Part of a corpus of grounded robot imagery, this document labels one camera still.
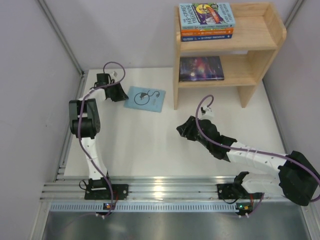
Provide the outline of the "light blue thin booklet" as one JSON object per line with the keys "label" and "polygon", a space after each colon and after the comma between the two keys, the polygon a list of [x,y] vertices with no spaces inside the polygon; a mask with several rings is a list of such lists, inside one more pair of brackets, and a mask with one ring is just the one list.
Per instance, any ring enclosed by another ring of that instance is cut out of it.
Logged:
{"label": "light blue thin booklet", "polygon": [[124,107],[161,113],[166,95],[165,90],[131,86]]}

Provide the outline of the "purple galaxy cover book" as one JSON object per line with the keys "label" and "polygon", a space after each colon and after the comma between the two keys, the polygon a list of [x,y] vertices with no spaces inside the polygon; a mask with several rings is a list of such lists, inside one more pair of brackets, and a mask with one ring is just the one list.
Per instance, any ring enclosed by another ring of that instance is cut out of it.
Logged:
{"label": "purple galaxy cover book", "polygon": [[223,81],[224,79],[225,75],[219,56],[190,56],[180,58],[180,82]]}

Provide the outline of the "blue 91-storey treehouse book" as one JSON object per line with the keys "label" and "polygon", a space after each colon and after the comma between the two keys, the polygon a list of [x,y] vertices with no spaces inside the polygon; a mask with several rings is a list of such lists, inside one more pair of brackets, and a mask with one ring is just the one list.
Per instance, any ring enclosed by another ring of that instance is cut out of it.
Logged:
{"label": "blue 91-storey treehouse book", "polygon": [[233,36],[232,34],[183,36],[181,38],[181,41],[182,42],[211,41],[211,40],[220,40],[220,39],[231,39],[232,36]]}

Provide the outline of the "orange 78-storey treehouse book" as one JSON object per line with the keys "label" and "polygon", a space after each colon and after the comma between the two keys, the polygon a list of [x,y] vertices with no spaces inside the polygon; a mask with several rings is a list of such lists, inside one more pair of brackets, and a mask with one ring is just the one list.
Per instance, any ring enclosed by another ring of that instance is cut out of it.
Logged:
{"label": "orange 78-storey treehouse book", "polygon": [[183,29],[180,31],[182,37],[229,35],[234,32],[233,27],[221,29]]}

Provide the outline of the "light blue 143-storey treehouse book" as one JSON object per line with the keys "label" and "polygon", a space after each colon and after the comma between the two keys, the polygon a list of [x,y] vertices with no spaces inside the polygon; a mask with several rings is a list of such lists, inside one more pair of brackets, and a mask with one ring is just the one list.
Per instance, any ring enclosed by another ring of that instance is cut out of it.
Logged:
{"label": "light blue 143-storey treehouse book", "polygon": [[226,29],[236,25],[228,2],[180,3],[178,11],[182,30]]}

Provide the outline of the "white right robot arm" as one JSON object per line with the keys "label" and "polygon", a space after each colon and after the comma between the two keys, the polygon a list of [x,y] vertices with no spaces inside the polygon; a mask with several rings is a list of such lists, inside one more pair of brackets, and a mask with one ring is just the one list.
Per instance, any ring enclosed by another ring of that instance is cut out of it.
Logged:
{"label": "white right robot arm", "polygon": [[268,193],[284,196],[300,206],[313,202],[320,175],[301,152],[275,154],[249,148],[220,134],[209,119],[196,120],[194,116],[176,129],[181,137],[202,144],[216,159],[261,171],[256,174],[245,170],[234,178],[232,190],[238,198]]}

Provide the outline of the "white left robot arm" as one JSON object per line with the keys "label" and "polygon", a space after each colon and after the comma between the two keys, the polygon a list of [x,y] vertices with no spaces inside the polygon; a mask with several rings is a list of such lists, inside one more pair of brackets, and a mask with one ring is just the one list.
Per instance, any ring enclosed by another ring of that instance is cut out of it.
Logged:
{"label": "white left robot arm", "polygon": [[97,134],[101,130],[98,104],[107,99],[120,102],[128,98],[120,82],[117,81],[117,73],[110,71],[98,73],[94,86],[83,97],[68,103],[69,128],[78,139],[88,164],[88,192],[106,190],[111,186],[108,169],[103,163],[96,143]]}

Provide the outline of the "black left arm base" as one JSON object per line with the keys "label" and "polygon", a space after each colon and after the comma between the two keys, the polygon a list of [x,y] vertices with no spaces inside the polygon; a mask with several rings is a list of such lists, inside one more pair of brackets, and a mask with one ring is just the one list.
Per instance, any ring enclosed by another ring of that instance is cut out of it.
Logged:
{"label": "black left arm base", "polygon": [[[129,194],[128,184],[112,184],[113,199],[125,200]],[[87,187],[84,195],[85,200],[111,200],[111,192],[109,186],[93,188]]]}

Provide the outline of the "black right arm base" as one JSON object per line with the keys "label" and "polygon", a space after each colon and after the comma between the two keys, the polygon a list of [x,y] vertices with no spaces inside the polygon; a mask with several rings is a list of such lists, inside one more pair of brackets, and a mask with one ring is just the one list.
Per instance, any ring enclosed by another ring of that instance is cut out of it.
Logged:
{"label": "black right arm base", "polygon": [[218,199],[223,200],[227,204],[234,204],[238,199],[238,195],[232,189],[231,183],[217,184]]}

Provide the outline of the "wooden two-tier shelf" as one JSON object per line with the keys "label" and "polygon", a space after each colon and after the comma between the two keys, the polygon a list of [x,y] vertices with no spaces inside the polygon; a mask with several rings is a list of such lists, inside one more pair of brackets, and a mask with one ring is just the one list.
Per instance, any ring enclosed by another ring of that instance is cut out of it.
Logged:
{"label": "wooden two-tier shelf", "polygon": [[[247,106],[287,37],[286,27],[272,2],[231,3],[236,25],[231,39],[181,41],[180,13],[174,8],[173,107],[182,88],[236,87],[240,104]],[[219,56],[222,81],[182,82],[181,57]]]}

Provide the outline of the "aluminium mounting rail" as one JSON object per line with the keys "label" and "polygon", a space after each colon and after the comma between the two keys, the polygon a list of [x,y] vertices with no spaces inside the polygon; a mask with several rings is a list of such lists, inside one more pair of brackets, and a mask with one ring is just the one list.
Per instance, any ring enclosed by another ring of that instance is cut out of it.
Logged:
{"label": "aluminium mounting rail", "polygon": [[288,199],[266,193],[249,194],[233,204],[218,198],[217,184],[231,184],[228,176],[218,177],[115,177],[113,184],[128,184],[124,200],[85,200],[88,183],[77,178],[58,178],[44,184],[40,200],[57,212],[250,212],[260,199],[287,204]]}

